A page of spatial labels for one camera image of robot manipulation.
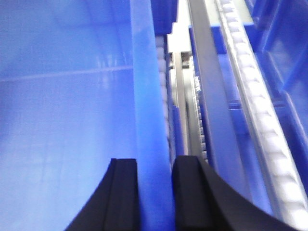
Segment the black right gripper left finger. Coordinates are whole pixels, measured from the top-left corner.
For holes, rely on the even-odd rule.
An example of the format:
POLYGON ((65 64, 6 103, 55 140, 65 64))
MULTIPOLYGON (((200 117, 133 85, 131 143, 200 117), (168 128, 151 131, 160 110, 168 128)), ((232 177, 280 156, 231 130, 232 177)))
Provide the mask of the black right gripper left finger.
POLYGON ((112 158, 108 169, 67 231, 139 231, 137 161, 112 158))

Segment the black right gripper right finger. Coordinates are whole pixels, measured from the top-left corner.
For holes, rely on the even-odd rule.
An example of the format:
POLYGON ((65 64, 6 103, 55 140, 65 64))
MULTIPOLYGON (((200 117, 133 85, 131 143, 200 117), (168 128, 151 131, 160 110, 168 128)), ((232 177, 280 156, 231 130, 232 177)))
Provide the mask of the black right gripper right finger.
POLYGON ((292 231, 227 184, 209 164, 181 155, 172 170, 178 231, 292 231))

